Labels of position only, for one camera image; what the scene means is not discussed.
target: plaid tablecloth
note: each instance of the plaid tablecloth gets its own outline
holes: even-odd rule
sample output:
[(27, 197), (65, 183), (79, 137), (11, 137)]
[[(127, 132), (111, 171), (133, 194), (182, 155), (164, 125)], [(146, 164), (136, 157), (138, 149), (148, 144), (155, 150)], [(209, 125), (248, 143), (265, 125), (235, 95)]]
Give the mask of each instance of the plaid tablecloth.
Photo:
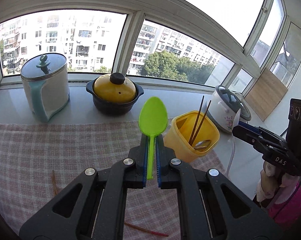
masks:
[[(126, 158), (129, 149), (139, 145), (140, 138), (137, 122), (0, 124), (1, 215), (18, 233), (21, 225), (53, 198), (52, 170), (61, 190), (88, 167), (102, 170)], [(214, 151), (195, 160), (192, 166), (224, 172)], [(167, 233), (167, 239), (180, 239), (176, 190), (160, 190), (156, 178), (148, 181), (145, 189), (129, 189), (125, 220)], [(124, 239), (158, 238), (124, 226)]]

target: triangular cutout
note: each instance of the triangular cutout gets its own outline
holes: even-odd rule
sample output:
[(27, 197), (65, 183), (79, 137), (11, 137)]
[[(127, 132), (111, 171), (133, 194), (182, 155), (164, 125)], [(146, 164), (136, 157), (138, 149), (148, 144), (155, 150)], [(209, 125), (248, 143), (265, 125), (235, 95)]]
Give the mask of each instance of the triangular cutout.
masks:
[(230, 207), (233, 218), (240, 218), (251, 212), (247, 206), (236, 194), (229, 189), (226, 185), (221, 185), (222, 191), (226, 198), (227, 204)]
[(77, 184), (75, 187), (73, 187), (73, 189), (67, 195), (65, 195), (53, 206), (52, 211), (65, 218), (69, 218), (82, 188), (82, 184)]

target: bolt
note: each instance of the bolt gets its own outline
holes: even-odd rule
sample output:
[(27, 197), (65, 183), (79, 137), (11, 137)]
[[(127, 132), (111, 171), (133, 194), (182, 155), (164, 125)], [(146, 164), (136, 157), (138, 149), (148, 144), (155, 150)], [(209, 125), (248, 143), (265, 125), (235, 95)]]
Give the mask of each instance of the bolt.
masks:
[(181, 163), (181, 160), (178, 158), (171, 159), (172, 165), (179, 165)]
[(218, 172), (218, 170), (216, 170), (216, 169), (210, 169), (209, 170), (209, 175), (211, 175), (211, 176), (217, 176), (219, 174), (219, 172)]
[(131, 158), (126, 158), (126, 159), (123, 161), (123, 163), (124, 163), (125, 165), (131, 165), (131, 164), (133, 164), (133, 162), (134, 162), (134, 160), (131, 159)]
[(86, 174), (87, 176), (91, 176), (91, 175), (93, 175), (94, 173), (95, 173), (95, 170), (94, 170), (93, 168), (88, 168), (88, 169), (85, 170), (85, 174)]

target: yellow lid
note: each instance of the yellow lid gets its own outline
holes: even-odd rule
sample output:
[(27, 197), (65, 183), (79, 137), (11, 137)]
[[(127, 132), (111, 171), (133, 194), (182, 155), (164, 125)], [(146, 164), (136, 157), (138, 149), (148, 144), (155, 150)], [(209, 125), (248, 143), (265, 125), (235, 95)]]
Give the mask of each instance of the yellow lid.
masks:
[(118, 104), (131, 102), (136, 95), (134, 83), (121, 73), (100, 76), (96, 79), (93, 90), (99, 98)]

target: lid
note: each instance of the lid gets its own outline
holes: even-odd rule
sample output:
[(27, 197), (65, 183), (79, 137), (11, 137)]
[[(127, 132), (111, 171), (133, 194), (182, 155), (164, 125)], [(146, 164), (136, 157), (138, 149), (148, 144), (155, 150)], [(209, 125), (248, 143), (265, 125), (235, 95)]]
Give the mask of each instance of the lid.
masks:
[(216, 86), (215, 89), (220, 98), (230, 107), (231, 110), (237, 113), (237, 111), (241, 109), (241, 118), (245, 119), (246, 121), (251, 120), (249, 109), (232, 91), (223, 86)]
[(136, 95), (134, 83), (121, 73), (100, 76), (94, 82), (93, 91), (99, 98), (118, 104), (131, 102)]
[(59, 53), (46, 53), (33, 57), (21, 68), (20, 74), (23, 78), (45, 79), (61, 71), (66, 66), (66, 57)]

